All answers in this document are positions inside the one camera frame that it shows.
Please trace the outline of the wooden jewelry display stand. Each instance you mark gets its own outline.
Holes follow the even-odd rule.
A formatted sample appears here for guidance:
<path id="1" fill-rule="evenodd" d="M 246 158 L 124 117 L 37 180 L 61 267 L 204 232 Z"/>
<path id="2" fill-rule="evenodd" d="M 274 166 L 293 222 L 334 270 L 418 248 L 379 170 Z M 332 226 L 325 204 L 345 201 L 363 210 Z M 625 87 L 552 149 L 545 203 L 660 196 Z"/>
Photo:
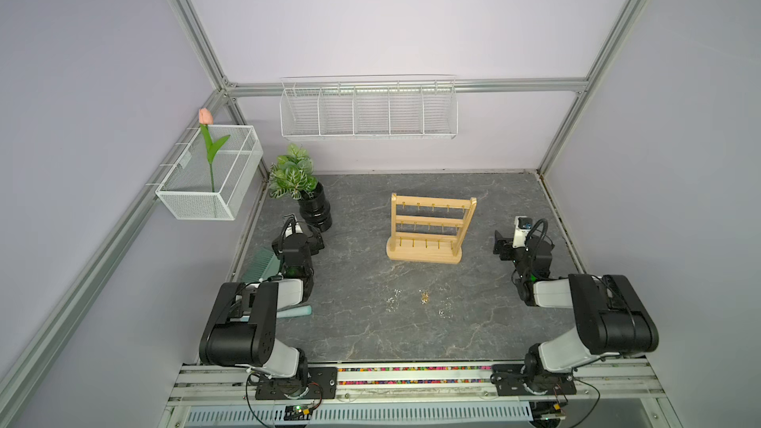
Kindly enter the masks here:
<path id="1" fill-rule="evenodd" d="M 393 193 L 386 255 L 393 261 L 458 265 L 477 206 L 477 198 Z"/>

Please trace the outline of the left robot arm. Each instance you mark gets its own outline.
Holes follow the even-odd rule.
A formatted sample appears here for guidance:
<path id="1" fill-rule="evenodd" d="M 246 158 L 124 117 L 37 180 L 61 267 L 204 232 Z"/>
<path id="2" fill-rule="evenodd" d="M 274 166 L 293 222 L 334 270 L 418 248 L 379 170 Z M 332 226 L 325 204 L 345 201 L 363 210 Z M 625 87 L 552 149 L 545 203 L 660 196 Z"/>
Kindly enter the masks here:
<path id="1" fill-rule="evenodd" d="M 257 283 L 223 283 L 198 348 L 207 366 L 243 368 L 263 399 L 322 396 L 305 352 L 277 338 L 277 313 L 307 302 L 312 257 L 324 248 L 320 230 L 291 214 L 273 240 L 277 273 Z"/>

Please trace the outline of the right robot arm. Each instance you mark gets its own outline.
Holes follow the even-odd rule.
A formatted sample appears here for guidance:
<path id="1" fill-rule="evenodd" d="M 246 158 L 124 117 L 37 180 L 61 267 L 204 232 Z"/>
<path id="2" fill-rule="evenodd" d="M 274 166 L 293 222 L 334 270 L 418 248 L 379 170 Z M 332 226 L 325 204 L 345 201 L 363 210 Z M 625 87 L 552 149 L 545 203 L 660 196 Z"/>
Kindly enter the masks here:
<path id="1" fill-rule="evenodd" d="M 500 396 L 574 394 L 575 370 L 652 353 L 659 345 L 656 325 L 627 277 L 552 277 L 554 248 L 545 219 L 519 216 L 511 237 L 495 232 L 493 253 L 513 264 L 511 282 L 519 298 L 530 307 L 574 313 L 573 328 L 531 346 L 522 364 L 493 366 L 491 383 Z"/>

